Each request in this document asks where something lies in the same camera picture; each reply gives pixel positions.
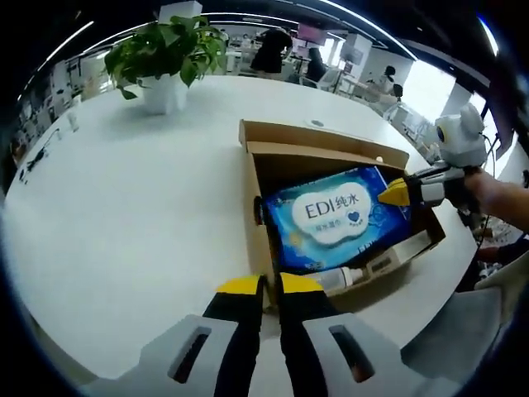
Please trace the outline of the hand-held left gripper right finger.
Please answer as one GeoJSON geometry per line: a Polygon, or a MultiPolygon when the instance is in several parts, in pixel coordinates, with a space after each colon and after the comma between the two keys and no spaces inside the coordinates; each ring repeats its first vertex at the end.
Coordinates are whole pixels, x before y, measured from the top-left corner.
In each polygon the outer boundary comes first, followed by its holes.
{"type": "Polygon", "coordinates": [[[306,276],[276,277],[281,349],[296,396],[452,396],[458,384],[406,366],[398,346],[341,313],[306,276]]]}

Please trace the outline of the person's right hand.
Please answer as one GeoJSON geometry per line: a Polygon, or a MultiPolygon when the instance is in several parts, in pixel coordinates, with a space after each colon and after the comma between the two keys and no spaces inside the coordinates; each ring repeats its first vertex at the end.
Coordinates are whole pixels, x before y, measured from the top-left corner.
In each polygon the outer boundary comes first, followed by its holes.
{"type": "Polygon", "coordinates": [[[496,182],[492,175],[482,169],[475,169],[465,176],[465,187],[476,199],[482,214],[489,215],[496,182]]]}

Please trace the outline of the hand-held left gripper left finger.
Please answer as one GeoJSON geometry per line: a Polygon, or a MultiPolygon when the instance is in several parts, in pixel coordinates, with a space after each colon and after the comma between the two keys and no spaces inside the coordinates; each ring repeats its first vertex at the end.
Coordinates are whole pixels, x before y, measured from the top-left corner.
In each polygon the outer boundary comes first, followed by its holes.
{"type": "Polygon", "coordinates": [[[85,396],[246,396],[260,350],[262,275],[221,285],[201,315],[189,314],[141,349],[138,364],[85,396]]]}

